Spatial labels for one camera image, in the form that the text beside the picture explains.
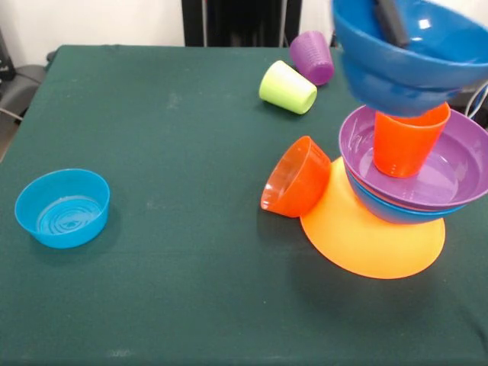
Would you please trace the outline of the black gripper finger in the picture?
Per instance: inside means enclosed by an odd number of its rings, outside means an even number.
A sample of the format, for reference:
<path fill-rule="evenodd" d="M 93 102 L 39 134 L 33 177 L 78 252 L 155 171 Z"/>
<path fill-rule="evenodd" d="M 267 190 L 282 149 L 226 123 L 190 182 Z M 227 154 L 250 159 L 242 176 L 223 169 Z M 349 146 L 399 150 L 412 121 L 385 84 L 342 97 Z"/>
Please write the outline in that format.
<path fill-rule="evenodd" d="M 406 28 L 395 1 L 374 0 L 374 15 L 388 43 L 399 48 L 409 45 Z"/>

